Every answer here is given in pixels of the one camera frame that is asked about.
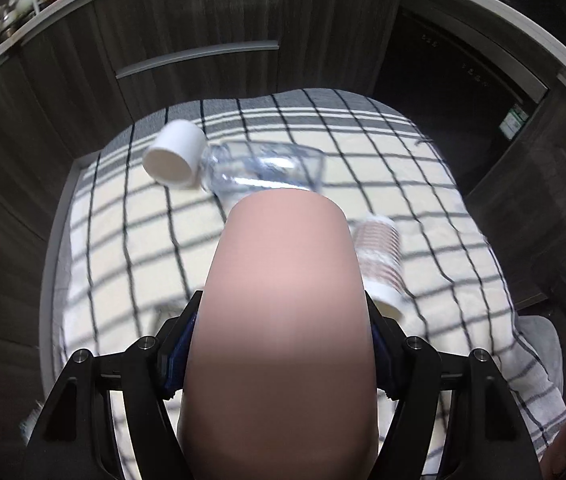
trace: transparent bottle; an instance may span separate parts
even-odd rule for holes
[[[218,196],[241,197],[264,189],[320,192],[325,153],[284,142],[229,141],[208,146],[201,158],[201,185]]]

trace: checkered tablecloth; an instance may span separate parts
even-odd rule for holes
[[[56,373],[76,349],[119,352],[156,333],[205,284],[228,212],[203,190],[156,184],[141,165],[156,132],[176,118],[200,126],[210,142],[275,140],[323,150],[323,194],[350,224],[370,214],[396,222],[409,295],[404,332],[439,351],[488,349],[542,454],[566,407],[514,327],[516,314],[490,246],[429,139],[396,110],[348,92],[189,102],[138,121],[110,142],[81,175],[66,223],[54,294]],[[425,473],[435,472],[441,458],[448,392],[439,404]],[[120,394],[112,393],[112,405],[125,474],[139,478]],[[174,424],[179,406],[179,396],[167,403]],[[381,441],[393,408],[379,396]]]

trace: white cup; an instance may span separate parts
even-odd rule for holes
[[[205,134],[195,124],[178,119],[167,123],[143,153],[145,171],[159,184],[191,186],[197,177]]]

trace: bolt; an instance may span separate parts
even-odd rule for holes
[[[477,361],[480,361],[482,363],[485,363],[490,358],[490,354],[487,352],[487,350],[483,350],[482,348],[475,348],[472,351],[472,355]]]
[[[151,335],[144,335],[137,341],[136,345],[141,350],[149,350],[154,346],[155,343],[156,337],[152,337]]]
[[[90,351],[88,349],[81,348],[72,354],[72,359],[76,363],[82,363],[83,361],[86,361],[89,356]]]
[[[405,342],[407,343],[407,346],[409,346],[412,350],[420,350],[421,348],[423,348],[421,338],[418,336],[411,335],[405,340]]]

